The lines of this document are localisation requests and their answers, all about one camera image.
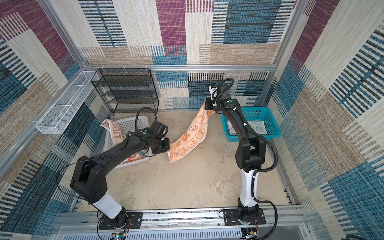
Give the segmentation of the orange bunny towel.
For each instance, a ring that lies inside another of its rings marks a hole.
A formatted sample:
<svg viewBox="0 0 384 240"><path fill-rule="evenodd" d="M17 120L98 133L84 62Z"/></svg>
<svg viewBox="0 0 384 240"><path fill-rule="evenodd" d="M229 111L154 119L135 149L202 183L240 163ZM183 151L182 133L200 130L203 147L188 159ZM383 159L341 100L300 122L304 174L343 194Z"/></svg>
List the orange bunny towel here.
<svg viewBox="0 0 384 240"><path fill-rule="evenodd" d="M199 109L187 131L180 138L171 143L170 150L167 152L171 163L184 158L206 138L208 121L214 111L206 110L205 103L206 102L204 102Z"/></svg>

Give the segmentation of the white plastic basket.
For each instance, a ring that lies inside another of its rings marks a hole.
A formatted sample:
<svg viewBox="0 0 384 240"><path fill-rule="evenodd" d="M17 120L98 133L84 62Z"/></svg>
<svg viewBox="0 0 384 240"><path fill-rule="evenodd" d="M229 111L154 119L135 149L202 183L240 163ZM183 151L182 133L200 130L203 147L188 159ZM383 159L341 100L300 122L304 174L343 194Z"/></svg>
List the white plastic basket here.
<svg viewBox="0 0 384 240"><path fill-rule="evenodd" d="M127 134L127 132L133 132L135 130L135 117L125 118L125 119L115 120L115 121L120 123L120 124L123 124L123 126L121 128L122 128L123 134L125 134L125 135ZM127 167L132 166L132 165L136 165L136 164L140 164L140 163L148 162L149 159L150 159L149 155L151 153L152 152L151 152L150 149L149 150L140 151L139 153L136 153L136 154L142 155L144 158L142 160L140 160L140 161L130 163Z"/></svg>

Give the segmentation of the blue bunny towel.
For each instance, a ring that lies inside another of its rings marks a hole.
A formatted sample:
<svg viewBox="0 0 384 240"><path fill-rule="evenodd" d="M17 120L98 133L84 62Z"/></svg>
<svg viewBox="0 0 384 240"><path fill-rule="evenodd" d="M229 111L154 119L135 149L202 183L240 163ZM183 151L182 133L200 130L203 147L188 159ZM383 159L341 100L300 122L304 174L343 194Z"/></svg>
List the blue bunny towel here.
<svg viewBox="0 0 384 240"><path fill-rule="evenodd" d="M264 121L248 121L248 123L256 133L260 135L268 134ZM233 125L229 121L227 121L227 125L228 125L229 134L236 135L236 131Z"/></svg>

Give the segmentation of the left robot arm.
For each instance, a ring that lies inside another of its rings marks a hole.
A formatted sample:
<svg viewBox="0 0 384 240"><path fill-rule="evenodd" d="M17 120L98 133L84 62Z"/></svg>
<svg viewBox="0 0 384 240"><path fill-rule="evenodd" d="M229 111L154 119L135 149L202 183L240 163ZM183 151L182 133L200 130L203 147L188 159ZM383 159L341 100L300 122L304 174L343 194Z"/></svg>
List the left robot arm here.
<svg viewBox="0 0 384 240"><path fill-rule="evenodd" d="M128 157L151 149L154 154L170 150L170 139L152 130L127 134L117 146L93 157L83 156L76 162L70 187L80 197L103 213L118 229L126 225L126 209L108 192L107 175Z"/></svg>

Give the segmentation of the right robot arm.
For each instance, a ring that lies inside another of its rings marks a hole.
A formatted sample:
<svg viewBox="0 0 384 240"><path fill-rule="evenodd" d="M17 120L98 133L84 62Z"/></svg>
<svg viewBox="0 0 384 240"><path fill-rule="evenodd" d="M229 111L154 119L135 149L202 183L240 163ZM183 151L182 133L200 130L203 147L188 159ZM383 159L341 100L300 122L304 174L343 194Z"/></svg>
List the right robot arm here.
<svg viewBox="0 0 384 240"><path fill-rule="evenodd" d="M236 100L214 100L207 97L205 110L222 113L237 134L239 145L235 159L242 173L242 190L237 206L237 218L240 224L250 225L259 214L259 203L255 201L259 177L256 171L260 170L265 162L266 142L251 129Z"/></svg>

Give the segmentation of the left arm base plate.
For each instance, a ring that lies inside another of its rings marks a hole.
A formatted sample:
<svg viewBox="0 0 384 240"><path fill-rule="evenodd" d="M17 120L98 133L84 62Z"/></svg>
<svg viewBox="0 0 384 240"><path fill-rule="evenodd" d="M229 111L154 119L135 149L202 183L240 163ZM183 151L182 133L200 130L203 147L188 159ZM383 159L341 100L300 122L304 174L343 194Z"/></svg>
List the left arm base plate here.
<svg viewBox="0 0 384 240"><path fill-rule="evenodd" d="M102 215L98 230L139 229L142 224L143 212L121 212L116 218L110 219Z"/></svg>

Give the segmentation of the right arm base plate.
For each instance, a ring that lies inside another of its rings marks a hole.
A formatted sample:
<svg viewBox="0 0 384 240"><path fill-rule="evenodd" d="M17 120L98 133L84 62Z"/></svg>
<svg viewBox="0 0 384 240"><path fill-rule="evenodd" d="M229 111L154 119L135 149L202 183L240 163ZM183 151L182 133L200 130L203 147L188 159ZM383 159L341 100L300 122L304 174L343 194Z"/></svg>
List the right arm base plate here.
<svg viewBox="0 0 384 240"><path fill-rule="evenodd" d="M224 220L226 226L249 226L249 225L265 225L266 219L261 208L251 208L241 211L240 209L223 209L219 212L219 217Z"/></svg>

